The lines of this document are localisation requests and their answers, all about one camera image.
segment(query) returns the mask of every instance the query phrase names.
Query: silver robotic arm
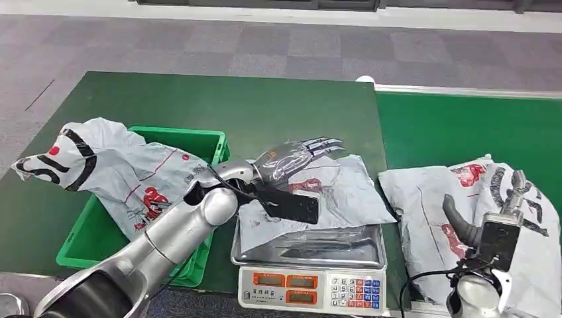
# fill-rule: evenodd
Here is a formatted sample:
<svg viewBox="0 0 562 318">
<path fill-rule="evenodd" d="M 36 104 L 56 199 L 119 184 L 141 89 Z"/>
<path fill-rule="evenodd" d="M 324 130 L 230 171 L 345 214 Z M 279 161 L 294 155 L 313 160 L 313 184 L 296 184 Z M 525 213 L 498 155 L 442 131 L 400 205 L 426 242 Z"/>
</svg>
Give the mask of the silver robotic arm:
<svg viewBox="0 0 562 318">
<path fill-rule="evenodd" d="M 453 291 L 447 309 L 453 318 L 499 318 L 509 298 L 511 261 L 519 238 L 523 215 L 520 210 L 527 179 L 515 171 L 514 189 L 500 213 L 484 215 L 481 227 L 468 224 L 445 195 L 443 210 L 459 240 L 471 249 L 459 262 L 451 279 Z"/>
<path fill-rule="evenodd" d="M 254 164 L 232 160 L 209 167 L 184 200 L 171 206 L 143 234 L 54 288 L 38 304 L 34 317 L 138 317 L 170 272 L 253 199 L 273 217 L 317 222 L 315 199 L 279 189 L 310 162 L 342 150 L 342 143 L 336 138 L 313 138 L 282 144 Z"/>
</svg>

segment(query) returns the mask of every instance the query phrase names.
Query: robot finger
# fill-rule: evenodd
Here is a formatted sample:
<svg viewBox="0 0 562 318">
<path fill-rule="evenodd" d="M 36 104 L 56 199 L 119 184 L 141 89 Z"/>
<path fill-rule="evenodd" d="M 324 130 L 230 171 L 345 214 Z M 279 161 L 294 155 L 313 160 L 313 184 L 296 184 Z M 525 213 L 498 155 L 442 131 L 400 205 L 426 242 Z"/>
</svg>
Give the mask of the robot finger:
<svg viewBox="0 0 562 318">
<path fill-rule="evenodd" d="M 307 140 L 303 140 L 300 143 L 302 143 L 303 145 L 308 147 L 311 144 L 315 144 L 317 142 L 323 142 L 323 141 L 326 141 L 328 139 L 330 139 L 330 138 L 328 138 L 328 137 L 316 137 L 316 138 L 310 138 L 310 139 L 307 139 Z"/>
<path fill-rule="evenodd" d="M 329 148 L 332 146 L 343 147 L 343 140 L 338 138 L 325 138 L 323 140 L 307 145 L 308 150 L 310 150 L 311 152 L 316 150 L 321 150 L 324 148 Z"/>
<path fill-rule="evenodd" d="M 312 153 L 312 161 L 317 160 L 318 158 L 325 156 L 331 152 L 334 151 L 339 151 L 339 150 L 345 150 L 345 148 L 340 147 L 340 146 L 330 146 L 327 148 L 321 148 L 318 150 L 311 150 L 310 152 Z"/>
</svg>

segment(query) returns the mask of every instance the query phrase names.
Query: red printed logo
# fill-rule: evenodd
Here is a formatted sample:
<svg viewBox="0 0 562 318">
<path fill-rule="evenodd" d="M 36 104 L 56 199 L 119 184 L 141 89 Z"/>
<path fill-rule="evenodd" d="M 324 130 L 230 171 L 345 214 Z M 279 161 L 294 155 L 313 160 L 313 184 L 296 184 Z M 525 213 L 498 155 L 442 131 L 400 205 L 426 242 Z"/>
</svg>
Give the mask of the red printed logo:
<svg viewBox="0 0 562 318">
<path fill-rule="evenodd" d="M 290 184 L 289 191 L 295 192 L 297 190 L 310 191 L 310 192 L 321 192 L 322 183 L 316 178 L 308 179 L 304 182 L 298 184 Z"/>
<path fill-rule="evenodd" d="M 471 187 L 476 181 L 480 180 L 480 176 L 486 172 L 486 168 L 480 164 L 469 164 L 451 171 L 457 175 L 463 187 Z"/>
<path fill-rule="evenodd" d="M 449 248 L 451 249 L 451 252 L 455 253 L 459 259 L 465 257 L 465 253 L 468 248 L 459 241 L 453 226 L 449 223 L 445 223 L 441 226 L 441 230 L 443 230 L 443 233 L 445 233 L 445 236 L 449 240 Z"/>
<path fill-rule="evenodd" d="M 155 187 L 148 187 L 144 191 L 145 195 L 142 199 L 144 205 L 148 208 L 148 212 L 144 215 L 148 220 L 155 220 L 168 206 L 168 198 L 159 194 Z M 141 230 L 146 227 L 146 222 L 135 224 L 135 230 Z"/>
</svg>

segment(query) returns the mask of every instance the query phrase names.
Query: green workbench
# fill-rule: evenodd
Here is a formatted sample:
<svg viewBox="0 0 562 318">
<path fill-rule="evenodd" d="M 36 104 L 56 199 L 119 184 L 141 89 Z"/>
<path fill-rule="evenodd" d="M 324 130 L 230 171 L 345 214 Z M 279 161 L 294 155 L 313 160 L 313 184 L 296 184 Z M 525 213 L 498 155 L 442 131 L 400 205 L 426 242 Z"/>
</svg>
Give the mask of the green workbench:
<svg viewBox="0 0 562 318">
<path fill-rule="evenodd" d="M 288 139 L 336 136 L 349 153 L 363 157 L 374 178 L 387 168 L 449 165 L 492 153 L 524 169 L 562 211 L 556 196 L 562 172 L 555 169 L 562 162 L 562 101 L 556 95 L 487 94 L 498 97 L 416 87 L 377 86 L 375 93 L 372 84 L 342 81 L 88 72 L 22 156 L 47 151 L 65 123 L 94 117 L 127 126 L 223 131 L 231 158 L 254 158 Z M 12 171 L 0 189 L 0 250 L 8 256 L 0 260 L 0 272 L 71 274 L 55 257 L 89 194 L 22 182 Z M 234 222 L 216 230 L 199 289 L 236 292 L 233 231 Z M 397 309 L 404 260 L 397 226 L 385 225 L 383 233 L 387 306 Z"/>
</svg>

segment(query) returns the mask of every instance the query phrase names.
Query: green plastic crate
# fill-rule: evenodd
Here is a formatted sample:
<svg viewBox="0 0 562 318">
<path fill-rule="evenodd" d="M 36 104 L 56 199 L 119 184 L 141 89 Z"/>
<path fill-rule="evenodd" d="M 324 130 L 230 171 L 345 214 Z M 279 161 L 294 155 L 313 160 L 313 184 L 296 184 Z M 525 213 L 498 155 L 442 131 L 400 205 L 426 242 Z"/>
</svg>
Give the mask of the green plastic crate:
<svg viewBox="0 0 562 318">
<path fill-rule="evenodd" d="M 218 164 L 230 156 L 224 132 L 192 129 L 131 127 L 130 131 L 144 137 L 146 142 L 160 142 L 192 153 L 211 164 Z M 203 279 L 211 248 L 213 233 L 186 261 L 172 285 L 196 287 Z M 129 243 L 101 202 L 92 195 L 74 223 L 56 257 L 57 264 L 65 267 L 90 268 Z M 172 272 L 175 275 L 181 264 Z"/>
</svg>

